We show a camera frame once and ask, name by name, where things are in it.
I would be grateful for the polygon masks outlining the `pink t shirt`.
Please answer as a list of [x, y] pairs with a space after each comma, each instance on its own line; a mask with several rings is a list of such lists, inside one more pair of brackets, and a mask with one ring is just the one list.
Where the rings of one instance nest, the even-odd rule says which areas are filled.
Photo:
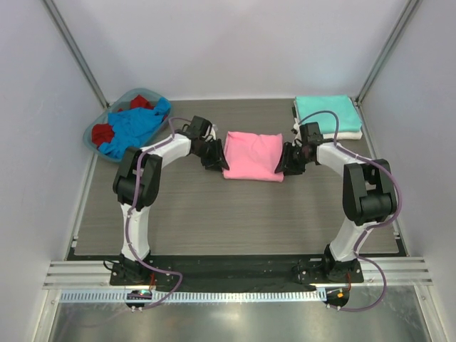
[[283, 182], [283, 172], [275, 173], [283, 146], [282, 134], [227, 133], [224, 156], [229, 166], [227, 180]]

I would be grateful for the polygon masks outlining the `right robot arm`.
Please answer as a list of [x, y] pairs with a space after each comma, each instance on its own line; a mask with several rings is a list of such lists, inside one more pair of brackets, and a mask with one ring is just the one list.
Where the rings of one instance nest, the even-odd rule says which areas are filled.
[[275, 172], [301, 175], [306, 165], [324, 165], [341, 176], [345, 218], [336, 238], [329, 243], [317, 267], [330, 282], [348, 280], [356, 272], [358, 250], [371, 230], [398, 210], [395, 185], [386, 160], [366, 159], [343, 148], [333, 138], [325, 139], [318, 123], [295, 124], [293, 142], [285, 142]]

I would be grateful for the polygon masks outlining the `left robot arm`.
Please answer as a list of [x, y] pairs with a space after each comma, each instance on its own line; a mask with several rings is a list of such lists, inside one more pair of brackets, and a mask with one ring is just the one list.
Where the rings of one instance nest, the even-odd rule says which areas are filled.
[[180, 129], [157, 143], [129, 147], [119, 164], [113, 191], [123, 213], [123, 247], [110, 269], [110, 283], [144, 284], [153, 274], [148, 227], [150, 208], [160, 190], [164, 167], [180, 158], [195, 155], [206, 170], [228, 170], [222, 141], [209, 120], [195, 116]]

